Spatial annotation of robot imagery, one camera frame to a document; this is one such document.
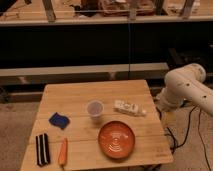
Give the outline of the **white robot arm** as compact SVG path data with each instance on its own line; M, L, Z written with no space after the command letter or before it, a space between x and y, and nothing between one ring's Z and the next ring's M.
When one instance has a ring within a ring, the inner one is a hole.
M164 77L165 87L157 95L159 108L172 111L188 100L213 117L213 89L203 84L205 79L206 71L197 63L170 70Z

